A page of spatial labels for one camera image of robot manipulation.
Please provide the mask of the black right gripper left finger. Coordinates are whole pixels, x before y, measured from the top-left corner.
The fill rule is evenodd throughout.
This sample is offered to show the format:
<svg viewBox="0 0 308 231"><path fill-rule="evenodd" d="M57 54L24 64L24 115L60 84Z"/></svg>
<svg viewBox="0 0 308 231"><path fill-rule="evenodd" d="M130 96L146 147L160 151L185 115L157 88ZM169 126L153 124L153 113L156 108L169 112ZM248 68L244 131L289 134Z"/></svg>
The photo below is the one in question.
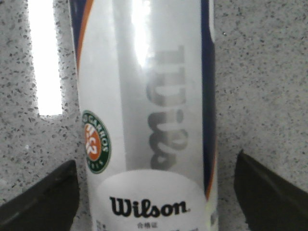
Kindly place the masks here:
<svg viewBox="0 0 308 231"><path fill-rule="evenodd" d="M79 207L77 167L66 161L24 193L1 205L2 231L68 231Z"/></svg>

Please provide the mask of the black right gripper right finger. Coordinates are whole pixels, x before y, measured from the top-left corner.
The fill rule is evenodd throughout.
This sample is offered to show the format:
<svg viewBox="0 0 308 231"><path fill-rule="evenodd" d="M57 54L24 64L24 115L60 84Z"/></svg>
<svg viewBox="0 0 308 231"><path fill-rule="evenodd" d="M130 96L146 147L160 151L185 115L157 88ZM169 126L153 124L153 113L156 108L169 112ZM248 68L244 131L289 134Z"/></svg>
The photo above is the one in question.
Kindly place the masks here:
<svg viewBox="0 0 308 231"><path fill-rule="evenodd" d="M306 231L308 193L240 151L234 190L252 231Z"/></svg>

